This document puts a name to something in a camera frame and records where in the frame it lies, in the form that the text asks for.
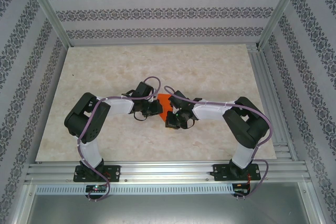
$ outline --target striped wallpaper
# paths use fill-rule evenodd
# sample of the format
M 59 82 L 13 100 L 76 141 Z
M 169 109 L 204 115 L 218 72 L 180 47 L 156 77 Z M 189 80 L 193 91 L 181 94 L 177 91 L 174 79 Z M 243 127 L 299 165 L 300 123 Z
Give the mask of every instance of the striped wallpaper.
M 336 223 L 335 0 L 291 0 L 264 48 L 293 143 Z
M 0 223 L 33 163 L 66 50 L 37 0 L 0 0 Z
M 50 0 L 74 45 L 257 42 L 279 0 Z

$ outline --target wire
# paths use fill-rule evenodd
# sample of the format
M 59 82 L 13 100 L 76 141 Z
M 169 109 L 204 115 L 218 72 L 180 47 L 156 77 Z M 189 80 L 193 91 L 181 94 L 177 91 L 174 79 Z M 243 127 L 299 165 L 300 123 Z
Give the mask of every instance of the wire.
M 247 174 L 247 184 L 248 184 L 248 190 L 250 190 L 251 189 L 251 175 L 250 175 L 250 173 L 249 174 Z
M 89 117 L 89 120 L 88 120 L 88 122 L 86 123 L 86 125 L 85 125 L 85 127 L 84 127 L 82 133 L 81 133 L 80 136 L 77 138 L 77 150 L 78 150 L 79 156 L 80 156 L 81 159 L 82 159 L 82 162 L 85 163 L 86 166 L 88 166 L 92 171 L 94 171 L 96 174 L 98 174 L 101 178 L 103 178 L 103 179 L 106 181 L 107 186 L 108 186 L 108 191 L 107 191 L 107 193 L 104 194 L 103 196 L 101 196 L 99 199 L 91 199 L 91 198 L 90 198 L 90 194 L 88 194 L 89 201 L 97 202 L 97 201 L 101 201 L 101 200 L 105 199 L 105 198 L 110 194 L 110 191 L 111 191 L 111 185 L 110 185 L 109 180 L 108 180 L 104 175 L 102 175 L 99 171 L 97 171 L 95 168 L 93 168 L 93 167 L 89 164 L 89 162 L 87 162 L 87 161 L 85 160 L 85 158 L 84 158 L 84 156 L 83 156 L 83 153 L 82 153 L 82 151 L 81 151 L 81 149 L 80 149 L 81 139 L 83 138 L 83 136 L 84 136 L 85 133 L 86 133 L 86 130 L 87 130 L 88 127 L 90 126 L 90 123 L 91 123 L 91 121 L 92 121 L 93 115 L 94 115 L 95 112 L 97 111 L 97 108 L 98 108 L 98 106 L 99 106 L 100 103 L 102 103 L 102 102 L 104 102 L 104 101 L 106 101 L 106 100 L 111 100 L 111 99 L 142 100 L 142 99 L 148 99 L 148 98 L 150 98 L 150 97 L 152 97 L 152 96 L 154 96 L 154 95 L 157 95 L 157 93 L 159 92 L 159 90 L 160 90 L 160 88 L 161 88 L 161 81 L 160 81 L 160 79 L 159 79 L 158 77 L 156 77 L 156 76 L 149 76 L 149 77 L 147 77 L 147 78 L 144 80 L 144 82 L 146 82 L 146 81 L 149 80 L 149 79 L 156 79 L 156 80 L 159 82 L 159 87 L 158 87 L 158 89 L 157 89 L 155 92 L 153 92 L 153 93 L 150 94 L 150 95 L 147 95 L 146 97 L 124 97 L 124 96 L 122 96 L 122 97 L 106 97 L 106 98 L 102 98 L 102 99 L 100 99 L 100 100 L 96 103 L 96 105 L 94 106 L 94 108 L 93 108 L 93 110 L 92 110 L 92 112 L 91 112 L 91 115 L 90 115 L 90 117 Z
M 133 113 L 133 116 L 134 116 L 134 119 L 136 119 L 136 120 L 138 120 L 138 121 L 140 121 L 140 122 L 143 122 L 143 121 L 145 121 L 145 120 L 147 119 L 147 116 L 145 117 L 145 119 L 139 119 L 139 118 L 137 118 L 137 117 L 135 116 L 135 112 Z
M 180 100 L 183 100 L 183 101 L 192 102 L 192 103 L 195 103 L 195 104 L 220 105 L 220 106 L 230 106 L 230 107 L 236 107 L 236 108 L 240 108 L 240 109 L 245 109 L 245 110 L 249 110 L 249 111 L 251 111 L 253 113 L 256 113 L 258 116 L 260 116 L 262 119 L 265 120 L 265 122 L 268 124 L 268 127 L 269 127 L 269 134 L 268 134 L 268 136 L 267 136 L 267 138 L 265 140 L 263 140 L 259 144 L 257 144 L 257 146 L 255 147 L 255 149 L 254 149 L 254 151 L 252 153 L 252 156 L 251 156 L 251 159 L 254 160 L 254 161 L 265 162 L 265 164 L 266 164 L 265 173 L 264 173 L 263 177 L 261 178 L 260 182 L 258 183 L 258 185 L 254 188 L 254 190 L 252 192 L 250 192 L 247 196 L 244 196 L 244 195 L 240 194 L 240 196 L 242 196 L 243 198 L 247 198 L 247 197 L 251 196 L 259 188 L 259 186 L 261 185 L 261 183 L 263 183 L 263 181 L 265 180 L 266 175 L 268 173 L 268 167 L 269 167 L 268 162 L 266 160 L 264 160 L 264 159 L 254 159 L 254 157 L 255 157 L 255 155 L 256 155 L 259 147 L 261 145 L 265 144 L 267 141 L 269 141 L 271 139 L 271 137 L 272 137 L 273 126 L 272 126 L 270 120 L 264 114 L 262 114 L 261 112 L 255 110 L 255 109 L 252 109 L 250 107 L 247 107 L 247 106 L 243 106 L 243 105 L 239 105 L 239 104 L 234 104 L 234 103 L 226 103 L 226 102 L 223 103 L 223 102 L 201 102 L 201 101 L 198 102 L 198 101 L 193 101 L 193 100 L 190 100 L 190 99 L 187 99 L 187 98 L 179 97 L 178 95 L 176 95 L 176 94 L 172 93 L 171 91 L 169 91 L 169 89 L 172 90 L 172 91 L 174 91 L 174 89 L 172 87 L 164 86 L 163 88 L 164 88 L 164 90 L 168 94 L 170 94 L 173 97 L 176 97 L 176 98 L 178 98 Z

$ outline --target marble surface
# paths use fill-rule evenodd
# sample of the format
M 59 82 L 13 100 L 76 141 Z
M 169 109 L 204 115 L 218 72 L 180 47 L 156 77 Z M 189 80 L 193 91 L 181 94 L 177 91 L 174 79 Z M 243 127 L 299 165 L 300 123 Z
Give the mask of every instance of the marble surface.
M 191 99 L 224 102 L 246 96 L 262 110 L 245 45 L 70 48 L 36 161 L 78 161 L 76 140 L 64 127 L 78 99 L 85 92 L 120 95 L 148 76 Z M 157 87 L 155 80 L 149 84 Z M 105 161 L 204 161 L 230 159 L 237 141 L 224 121 L 202 120 L 191 129 L 172 130 L 159 116 L 139 122 L 116 115 L 107 117 L 98 144 Z M 272 142 L 256 157 L 276 158 Z

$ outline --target orange object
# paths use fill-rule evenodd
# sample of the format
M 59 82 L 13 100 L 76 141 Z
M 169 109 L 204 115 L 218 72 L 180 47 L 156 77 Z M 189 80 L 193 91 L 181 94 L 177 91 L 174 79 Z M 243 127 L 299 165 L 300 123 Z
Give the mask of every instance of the orange object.
M 168 98 L 170 97 L 170 94 L 158 94 L 157 99 L 160 101 L 160 104 L 162 105 L 163 112 L 160 114 L 160 117 L 165 122 L 167 117 L 168 111 L 173 111 L 173 107 L 170 106 L 170 101 Z

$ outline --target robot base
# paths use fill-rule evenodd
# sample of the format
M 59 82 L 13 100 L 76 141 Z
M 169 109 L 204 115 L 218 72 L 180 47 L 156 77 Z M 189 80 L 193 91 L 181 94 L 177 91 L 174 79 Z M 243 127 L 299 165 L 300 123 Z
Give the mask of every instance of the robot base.
M 239 177 L 234 176 L 231 171 L 230 164 L 215 164 L 213 165 L 214 171 L 210 175 L 214 176 L 215 181 L 237 181 L 237 180 L 261 180 L 259 166 L 257 164 L 250 164 L 246 171 Z
M 120 165 L 104 165 L 102 169 L 104 175 L 110 182 L 119 182 Z M 74 182 L 106 182 L 102 177 L 91 176 L 81 165 L 75 168 Z

